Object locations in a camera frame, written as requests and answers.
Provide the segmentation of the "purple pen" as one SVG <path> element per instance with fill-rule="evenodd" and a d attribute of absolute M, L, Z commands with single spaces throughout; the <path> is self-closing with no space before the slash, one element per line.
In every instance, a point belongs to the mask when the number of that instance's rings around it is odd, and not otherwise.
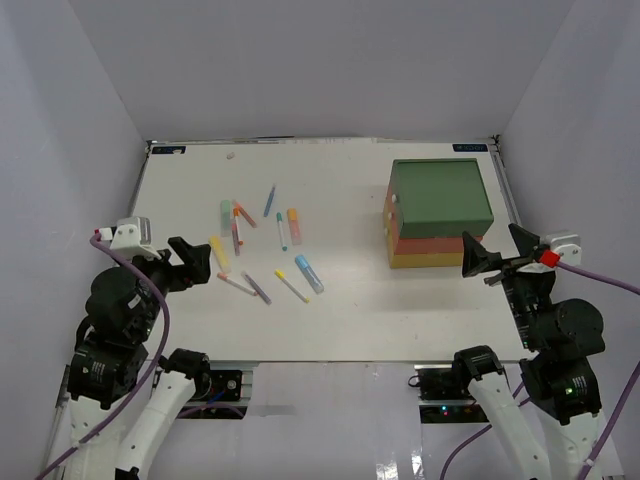
<path fill-rule="evenodd" d="M 264 291 L 264 289 L 253 279 L 252 276 L 250 276 L 246 271 L 242 271 L 241 272 L 242 277 L 244 278 L 244 280 L 256 291 L 256 293 L 258 294 L 258 296 L 267 304 L 267 305 L 271 305 L 272 304 L 272 300 L 271 298 L 266 294 L 266 292 Z"/>

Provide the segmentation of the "blue pen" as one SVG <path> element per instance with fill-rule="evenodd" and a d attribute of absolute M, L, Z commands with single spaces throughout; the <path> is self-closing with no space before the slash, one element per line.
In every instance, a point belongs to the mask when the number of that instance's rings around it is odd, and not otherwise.
<path fill-rule="evenodd" d="M 274 201 L 274 197 L 275 197 L 275 191 L 276 191 L 276 184 L 274 183 L 269 191 L 268 197 L 267 197 L 267 201 L 265 204 L 265 208 L 263 211 L 263 217 L 267 218 L 270 214 L 271 208 L 272 208 L 272 204 Z"/>

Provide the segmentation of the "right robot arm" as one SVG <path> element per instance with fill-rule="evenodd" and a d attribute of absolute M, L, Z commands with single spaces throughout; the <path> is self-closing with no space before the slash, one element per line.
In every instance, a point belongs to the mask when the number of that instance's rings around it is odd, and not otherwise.
<path fill-rule="evenodd" d="M 452 388 L 480 405 L 517 478 L 599 479 L 597 458 L 612 428 L 599 426 L 602 403 L 589 359 L 605 349 L 604 320 L 586 300 L 551 299 L 557 268 L 576 271 L 581 263 L 580 238 L 567 232 L 541 238 L 516 224 L 509 231 L 518 250 L 511 258 L 464 232 L 462 275 L 482 274 L 505 293 L 522 346 L 534 355 L 519 367 L 545 442 L 537 442 L 490 347 L 455 353 Z"/>

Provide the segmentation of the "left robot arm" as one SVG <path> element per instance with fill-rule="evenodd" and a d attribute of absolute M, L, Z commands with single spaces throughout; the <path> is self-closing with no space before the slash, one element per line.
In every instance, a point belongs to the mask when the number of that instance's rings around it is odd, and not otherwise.
<path fill-rule="evenodd" d="M 166 297 L 210 280 L 210 246 L 172 237 L 157 250 L 119 236 L 100 229 L 90 240 L 115 264 L 94 278 L 76 331 L 67 387 L 69 479 L 145 478 L 182 407 L 211 387 L 206 354 L 163 354 L 171 323 Z"/>

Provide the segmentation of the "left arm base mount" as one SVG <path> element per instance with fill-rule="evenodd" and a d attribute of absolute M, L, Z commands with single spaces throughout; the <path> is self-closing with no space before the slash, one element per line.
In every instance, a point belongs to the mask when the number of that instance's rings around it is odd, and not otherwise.
<path fill-rule="evenodd" d="M 210 370 L 203 377 L 202 387 L 194 397 L 204 402 L 236 402 L 241 399 L 243 372 L 241 370 Z"/>

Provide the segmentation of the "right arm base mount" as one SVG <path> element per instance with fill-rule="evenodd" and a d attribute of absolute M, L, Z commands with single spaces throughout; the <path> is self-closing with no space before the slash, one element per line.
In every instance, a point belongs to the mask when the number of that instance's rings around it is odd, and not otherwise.
<path fill-rule="evenodd" d="M 423 425 L 487 422 L 482 408 L 461 386 L 450 368 L 417 369 L 407 384 L 418 392 Z"/>

